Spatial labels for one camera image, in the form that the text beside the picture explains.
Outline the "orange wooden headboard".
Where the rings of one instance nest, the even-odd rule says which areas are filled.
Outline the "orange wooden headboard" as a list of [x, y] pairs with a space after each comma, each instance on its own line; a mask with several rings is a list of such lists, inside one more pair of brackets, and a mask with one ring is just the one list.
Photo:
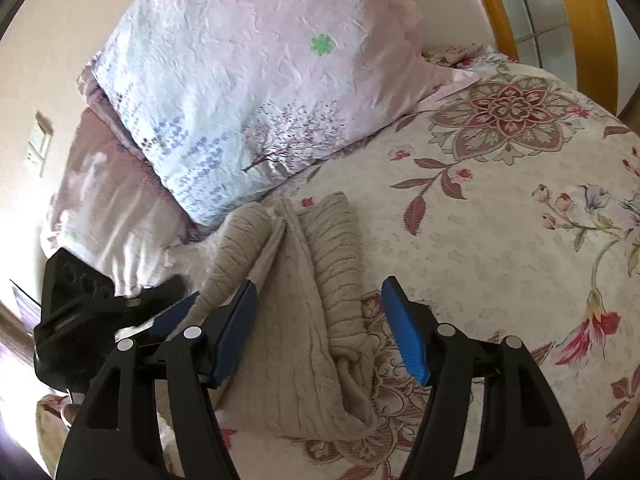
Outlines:
[[564, 79], [615, 114], [618, 57], [608, 0], [480, 0], [498, 50]]

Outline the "white wall switch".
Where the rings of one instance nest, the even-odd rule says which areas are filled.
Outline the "white wall switch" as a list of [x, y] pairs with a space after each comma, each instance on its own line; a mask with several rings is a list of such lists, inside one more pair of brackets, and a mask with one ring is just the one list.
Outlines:
[[52, 136], [52, 122], [50, 122], [50, 119], [42, 113], [37, 112], [35, 114], [35, 121], [32, 125], [32, 130], [30, 130], [29, 133], [26, 162], [28, 162], [29, 168], [38, 177], [42, 176]]

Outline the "beige knitted sweater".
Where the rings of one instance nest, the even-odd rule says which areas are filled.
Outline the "beige knitted sweater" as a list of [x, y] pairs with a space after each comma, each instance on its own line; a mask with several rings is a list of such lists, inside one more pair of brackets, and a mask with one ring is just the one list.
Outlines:
[[210, 397], [221, 421], [331, 442], [354, 462], [370, 460], [380, 444], [375, 339], [364, 322], [360, 240], [346, 195], [305, 211], [286, 198], [246, 204], [192, 250], [189, 274], [201, 297], [189, 321], [203, 321], [244, 280], [258, 293], [238, 368]]

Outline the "cream floral bed sheet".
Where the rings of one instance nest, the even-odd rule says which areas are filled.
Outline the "cream floral bed sheet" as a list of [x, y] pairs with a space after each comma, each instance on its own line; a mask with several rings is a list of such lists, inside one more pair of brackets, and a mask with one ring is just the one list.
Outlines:
[[639, 138], [539, 68], [477, 62], [477, 82], [311, 167], [264, 198], [302, 218], [345, 194], [361, 244], [360, 313], [374, 359], [370, 436], [269, 428], [285, 404], [258, 379], [220, 412], [244, 479], [396, 479], [430, 390], [401, 363], [384, 278], [473, 338], [521, 338], [589, 477], [617, 463], [639, 409]]

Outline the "pink floral pillow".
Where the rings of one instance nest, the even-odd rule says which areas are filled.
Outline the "pink floral pillow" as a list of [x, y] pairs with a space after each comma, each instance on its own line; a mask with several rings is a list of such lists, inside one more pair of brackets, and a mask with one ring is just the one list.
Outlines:
[[412, 0], [134, 0], [87, 104], [201, 226], [474, 74], [428, 62]]

